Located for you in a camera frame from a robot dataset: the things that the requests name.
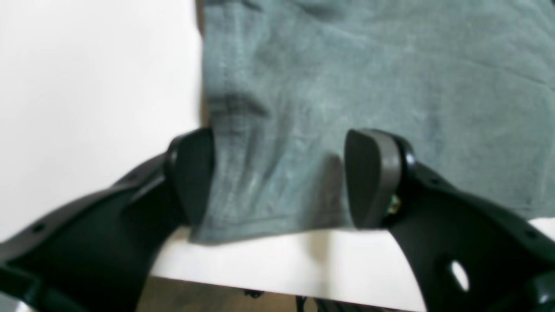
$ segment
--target white surface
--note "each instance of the white surface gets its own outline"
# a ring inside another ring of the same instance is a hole
[[[0,241],[199,126],[194,15],[192,0],[0,1]],[[534,224],[555,238],[552,220]],[[153,274],[424,310],[387,232],[218,246],[187,235],[169,239]]]
[[[416,279],[389,232],[318,230],[222,245],[179,229],[156,276],[389,308],[425,311]]]
[[[194,1],[0,1],[0,241],[199,127]]]

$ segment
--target gray-green fabric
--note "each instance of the gray-green fabric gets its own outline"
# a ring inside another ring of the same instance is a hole
[[[455,186],[555,216],[549,0],[204,0],[215,134],[192,240],[350,227],[350,128],[406,137]]]

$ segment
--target black plastic bracket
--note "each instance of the black plastic bracket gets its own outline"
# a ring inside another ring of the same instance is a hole
[[[208,129],[177,137],[110,188],[0,244],[0,291],[41,312],[134,311],[166,238],[203,214],[213,145]]]
[[[347,135],[351,214],[359,228],[389,229],[428,312],[522,312],[554,298],[553,241],[507,209],[457,190],[418,163],[406,140],[384,134],[361,129]],[[383,149],[386,144],[396,151]],[[384,170],[384,163],[398,170]],[[392,200],[375,205],[384,196],[376,194],[384,189],[380,183],[392,180],[398,181],[386,194]]]

